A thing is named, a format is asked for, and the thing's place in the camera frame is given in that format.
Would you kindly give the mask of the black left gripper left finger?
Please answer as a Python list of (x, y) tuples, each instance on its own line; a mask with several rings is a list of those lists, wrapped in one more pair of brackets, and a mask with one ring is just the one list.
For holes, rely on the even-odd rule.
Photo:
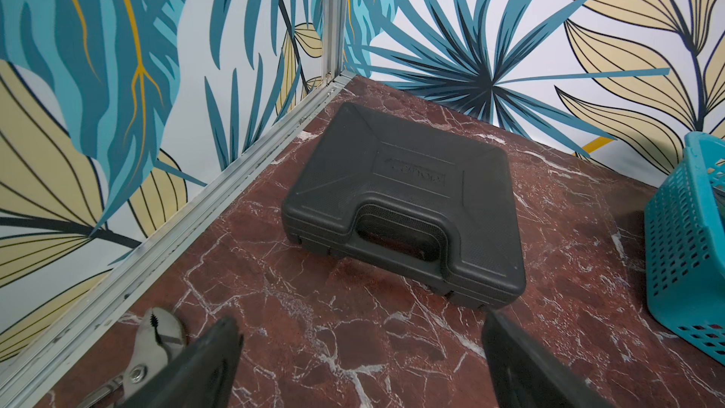
[(227, 407), (244, 346), (237, 322), (223, 317), (123, 407)]

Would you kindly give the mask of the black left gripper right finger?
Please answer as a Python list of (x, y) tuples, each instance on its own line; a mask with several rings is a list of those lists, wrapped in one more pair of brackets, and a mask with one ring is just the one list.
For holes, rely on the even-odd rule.
[(501, 313), (486, 313), (481, 341), (500, 407), (612, 405)]

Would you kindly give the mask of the teal plastic basket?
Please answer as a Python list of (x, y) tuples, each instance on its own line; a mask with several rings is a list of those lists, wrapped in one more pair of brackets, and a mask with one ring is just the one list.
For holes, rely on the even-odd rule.
[(693, 131), (683, 160), (648, 202), (646, 293), (652, 316), (724, 362), (724, 142)]

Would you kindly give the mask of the black plastic tool case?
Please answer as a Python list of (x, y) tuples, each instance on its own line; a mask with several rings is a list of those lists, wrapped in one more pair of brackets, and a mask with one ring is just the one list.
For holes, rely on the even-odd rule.
[(427, 285), (478, 309), (527, 278), (506, 152), (343, 104), (281, 206), (288, 238)]

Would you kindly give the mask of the orange handled pliers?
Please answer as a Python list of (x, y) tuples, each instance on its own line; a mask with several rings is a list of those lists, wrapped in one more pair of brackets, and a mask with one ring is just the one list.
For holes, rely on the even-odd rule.
[(175, 360), (186, 348), (180, 320), (160, 307), (147, 310), (137, 329), (133, 353), (125, 370), (94, 389), (79, 407), (120, 407)]

